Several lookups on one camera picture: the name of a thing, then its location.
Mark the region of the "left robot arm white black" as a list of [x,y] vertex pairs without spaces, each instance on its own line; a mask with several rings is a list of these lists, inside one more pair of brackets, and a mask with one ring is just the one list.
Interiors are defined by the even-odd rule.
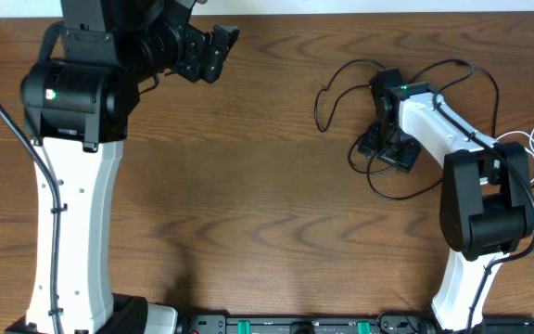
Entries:
[[145,81],[213,83],[239,29],[190,23],[191,1],[63,0],[20,85],[38,191],[37,265],[12,333],[186,333],[174,308],[110,288],[113,188]]

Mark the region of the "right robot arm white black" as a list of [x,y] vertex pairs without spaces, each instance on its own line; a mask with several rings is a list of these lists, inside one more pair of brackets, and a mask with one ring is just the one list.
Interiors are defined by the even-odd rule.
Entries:
[[485,318],[499,269],[534,250],[534,197],[528,156],[517,142],[484,135],[430,83],[405,81],[397,68],[369,82],[376,120],[361,153],[408,173],[421,150],[442,169],[439,225],[450,249],[424,333],[534,333],[534,319]]

